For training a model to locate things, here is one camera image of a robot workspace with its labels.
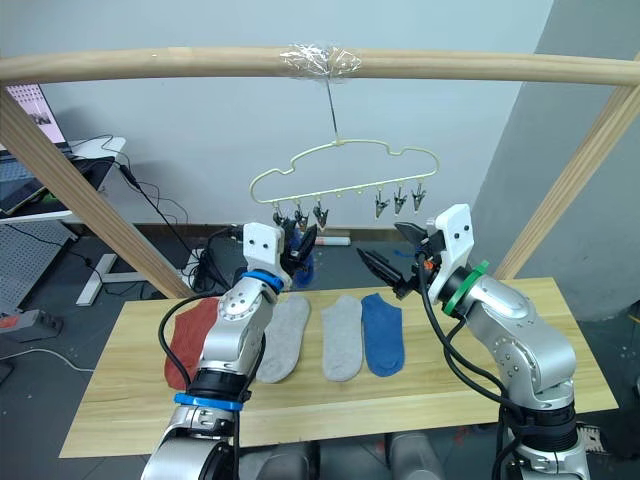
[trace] gray wall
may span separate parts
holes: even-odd
[[[551,5],[551,0],[0,0],[0,52],[305,42],[533,52]],[[441,173],[425,185],[429,193],[417,217],[424,221],[451,203],[473,203],[519,88],[516,82],[361,79],[336,84],[333,94],[342,136],[380,138],[396,148],[423,145],[440,154]],[[287,168],[296,153],[333,140],[326,91],[314,81],[142,79],[54,84],[44,90],[70,139],[125,137],[134,173],[182,203],[194,223],[270,221],[272,208],[249,197],[250,180],[273,167]],[[315,159],[301,162],[286,181],[265,181],[257,193],[273,198],[432,168],[416,153],[389,158],[380,148],[362,145],[318,153]],[[110,180],[109,200],[125,218],[160,222],[120,178]],[[415,184],[407,184],[405,192],[410,187]],[[391,207],[380,221],[374,219],[375,193],[323,199],[331,210],[329,224],[391,227],[397,220]],[[390,188],[385,197],[392,197]],[[184,218],[170,203],[161,205]],[[290,212],[292,204],[284,207]],[[413,219],[411,211],[406,205],[400,219]]]
[[[537,52],[632,59],[639,50],[638,0],[562,0],[554,3]],[[522,86],[473,208],[474,259],[497,267],[611,91]],[[518,275],[554,276],[581,320],[640,299],[639,157],[636,119]]]

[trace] wooden pole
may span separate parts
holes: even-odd
[[[295,60],[287,63],[282,56],[295,51],[296,47],[169,47],[23,55],[0,59],[0,82],[304,76],[292,67]],[[608,58],[345,48],[334,50],[328,62],[333,72],[347,71],[343,76],[352,78],[640,84],[640,65]]]
[[[640,86],[618,87],[496,270],[516,276],[640,113]]]
[[[165,296],[193,294],[171,264],[95,191],[1,85],[0,143]]]

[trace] floor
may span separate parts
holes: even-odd
[[[189,239],[197,245],[201,239]],[[158,249],[174,263],[183,265],[186,253],[170,237],[153,238]],[[348,288],[380,285],[355,254],[354,247],[375,248],[408,273],[410,253],[407,244],[357,242],[352,247],[318,247],[315,252],[316,273],[308,288]],[[98,239],[86,237],[71,246],[97,262],[108,248]],[[231,240],[216,242],[220,268],[232,275],[241,264],[241,251]],[[116,264],[126,271],[128,266]],[[67,355],[77,365],[93,368],[113,328],[115,319],[127,300],[148,298],[155,290],[146,283],[111,285],[104,289],[91,307],[76,307],[75,299],[90,275],[82,260],[61,253],[41,282],[25,301],[25,309],[40,308],[65,322],[62,333],[53,339],[29,344],[0,343],[0,356],[28,347],[50,348]],[[131,286],[122,295],[121,292]],[[635,327],[621,314],[601,322],[581,323],[621,407],[638,405],[631,385],[640,374],[640,341]],[[58,459],[67,430],[73,420],[90,373],[76,372],[46,354],[34,353],[10,360],[15,367],[0,384],[0,479],[101,480],[139,478],[146,456]],[[583,419],[606,425],[616,412],[584,415]],[[488,478],[494,449],[494,427],[460,426],[429,431],[429,437],[444,465],[448,480]],[[391,475],[384,463],[382,436],[337,439],[322,442],[323,479],[386,480]],[[253,478],[265,449],[248,452],[243,458],[243,480]],[[612,457],[589,456],[592,478],[635,479],[640,475],[640,461],[617,461]]]

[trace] blue sock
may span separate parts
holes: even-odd
[[[362,299],[364,347],[369,370],[388,377],[404,366],[402,310],[389,305],[379,294]]]

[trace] wooden table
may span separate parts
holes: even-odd
[[[577,411],[617,408],[554,280],[507,283],[526,293],[540,315],[567,335],[575,348]],[[404,368],[396,375],[380,378],[363,362],[362,370],[352,380],[327,381],[322,374],[320,311],[342,294],[362,298],[376,292],[403,309]],[[282,382],[253,385],[253,398],[242,413],[242,446],[496,421],[496,404],[471,391],[447,368],[442,347],[428,326],[417,294],[402,302],[388,288],[309,291],[304,295],[311,303],[311,317],[300,361]],[[173,412],[175,393],[164,380],[165,357],[156,330],[162,315],[176,302],[125,304],[78,408],[61,457],[147,454],[155,447]],[[438,317],[445,330],[454,325],[439,309]],[[460,332],[455,344],[479,366],[496,370],[488,351],[468,329]]]

